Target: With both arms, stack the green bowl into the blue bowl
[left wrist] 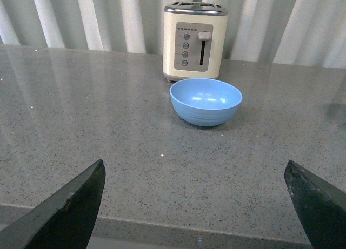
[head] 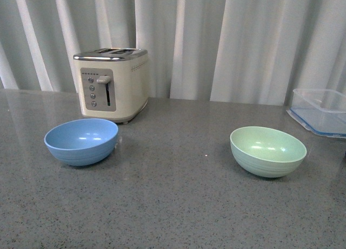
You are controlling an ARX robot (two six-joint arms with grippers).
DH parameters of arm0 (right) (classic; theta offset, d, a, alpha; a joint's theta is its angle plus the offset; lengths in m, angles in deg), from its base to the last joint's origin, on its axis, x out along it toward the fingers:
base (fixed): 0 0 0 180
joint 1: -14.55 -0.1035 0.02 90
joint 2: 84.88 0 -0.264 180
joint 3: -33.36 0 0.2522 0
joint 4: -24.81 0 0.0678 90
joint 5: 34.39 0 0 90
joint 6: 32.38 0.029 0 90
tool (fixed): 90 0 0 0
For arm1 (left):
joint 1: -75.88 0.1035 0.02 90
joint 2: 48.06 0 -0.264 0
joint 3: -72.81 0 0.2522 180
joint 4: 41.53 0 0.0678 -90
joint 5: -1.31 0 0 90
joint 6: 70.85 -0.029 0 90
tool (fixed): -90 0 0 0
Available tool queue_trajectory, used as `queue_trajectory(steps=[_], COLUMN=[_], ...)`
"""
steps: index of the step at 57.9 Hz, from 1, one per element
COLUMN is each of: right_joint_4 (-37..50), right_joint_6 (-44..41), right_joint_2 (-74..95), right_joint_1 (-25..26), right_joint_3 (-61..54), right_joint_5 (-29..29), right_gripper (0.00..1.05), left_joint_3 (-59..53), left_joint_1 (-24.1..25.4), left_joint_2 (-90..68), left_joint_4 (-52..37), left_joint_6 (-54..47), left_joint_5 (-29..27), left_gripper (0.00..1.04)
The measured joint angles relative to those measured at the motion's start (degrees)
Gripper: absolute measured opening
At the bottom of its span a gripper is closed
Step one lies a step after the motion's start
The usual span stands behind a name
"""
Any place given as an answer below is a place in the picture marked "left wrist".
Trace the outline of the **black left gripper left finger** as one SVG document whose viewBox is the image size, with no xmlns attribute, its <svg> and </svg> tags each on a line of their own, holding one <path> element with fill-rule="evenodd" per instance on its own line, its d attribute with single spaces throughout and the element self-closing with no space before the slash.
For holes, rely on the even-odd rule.
<svg viewBox="0 0 346 249">
<path fill-rule="evenodd" d="M 1 230 L 1 248 L 87 248 L 105 185 L 100 159 Z"/>
</svg>

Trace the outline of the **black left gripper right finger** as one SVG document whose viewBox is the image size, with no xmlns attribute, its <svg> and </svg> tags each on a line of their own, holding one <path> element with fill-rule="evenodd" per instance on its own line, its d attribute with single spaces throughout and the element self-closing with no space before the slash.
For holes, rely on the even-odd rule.
<svg viewBox="0 0 346 249">
<path fill-rule="evenodd" d="M 284 179 L 313 248 L 345 248 L 345 192 L 293 160 Z"/>
</svg>

